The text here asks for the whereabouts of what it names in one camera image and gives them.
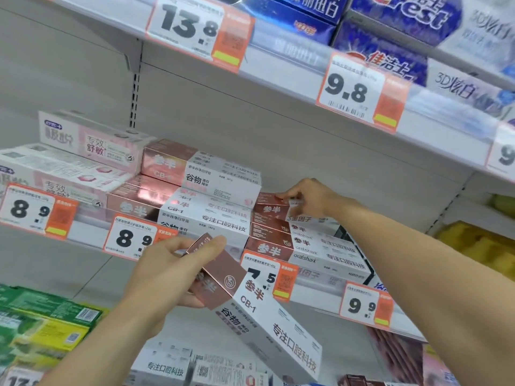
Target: crest toothpaste box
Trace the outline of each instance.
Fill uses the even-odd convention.
[[[503,89],[515,87],[515,0],[352,0],[346,18]]]
[[[274,217],[287,222],[298,223],[303,227],[311,228],[333,236],[338,231],[340,224],[332,218],[314,218],[305,214],[293,217],[290,213],[292,208],[302,204],[300,199],[289,199],[283,201],[271,192],[260,192],[254,211],[256,213]]]
[[[371,275],[353,243],[256,213],[245,249],[360,284]]]
[[[169,139],[145,147],[141,173],[250,208],[261,190],[260,172]]]
[[[78,112],[39,111],[40,142],[102,164],[139,173],[143,147],[154,137],[88,120]]]
[[[507,123],[515,123],[515,93],[423,57],[344,20],[333,47],[370,62],[398,77],[421,85],[441,96],[467,104]],[[494,130],[464,126],[478,138],[493,137]]]
[[[187,253],[211,239],[206,233]],[[322,346],[229,254],[207,263],[191,291],[285,383],[317,381]]]

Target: shelf price strip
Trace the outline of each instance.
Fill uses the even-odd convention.
[[[499,123],[485,165],[490,172],[515,182],[515,127],[513,125]]]
[[[240,264],[263,290],[271,291],[277,300],[289,302],[299,273],[298,266],[248,250],[243,251]]]
[[[117,214],[107,234],[104,252],[137,261],[147,246],[175,237],[178,233],[169,227]]]
[[[347,320],[389,330],[393,307],[387,292],[348,281],[339,314]]]
[[[255,19],[213,0],[157,0],[146,36],[237,73]]]
[[[0,223],[65,240],[78,204],[64,196],[9,183],[0,205]]]
[[[316,104],[395,133],[410,83],[369,67],[364,61],[334,52]]]

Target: hand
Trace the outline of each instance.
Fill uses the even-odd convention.
[[[315,218],[334,218],[334,213],[346,205],[362,207],[356,200],[337,194],[316,179],[302,179],[286,192],[276,196],[281,199],[302,198],[304,200],[303,204],[292,209],[290,212],[292,216],[306,214]]]
[[[145,249],[134,267],[122,302],[131,302],[153,318],[149,337],[161,331],[166,315],[175,306],[204,307],[187,291],[202,267],[220,254],[226,246],[226,239],[215,237],[198,251],[184,257],[174,253],[189,248],[193,243],[193,240],[180,236],[155,243]]]

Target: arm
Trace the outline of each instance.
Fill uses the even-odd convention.
[[[294,214],[337,220],[461,386],[515,384],[515,283],[438,240],[304,179]]]
[[[203,307],[187,290],[226,242],[216,237],[183,258],[172,254],[192,243],[175,237],[146,248],[122,301],[39,386],[121,386],[143,344],[159,333],[174,306]]]

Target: brand logo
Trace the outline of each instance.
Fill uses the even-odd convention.
[[[14,170],[11,168],[4,167],[3,165],[0,165],[0,172],[7,173],[9,175],[14,174]]]
[[[58,129],[58,130],[62,130],[63,129],[63,127],[59,123],[52,122],[51,120],[46,120],[45,124],[48,127],[51,127],[53,129]]]

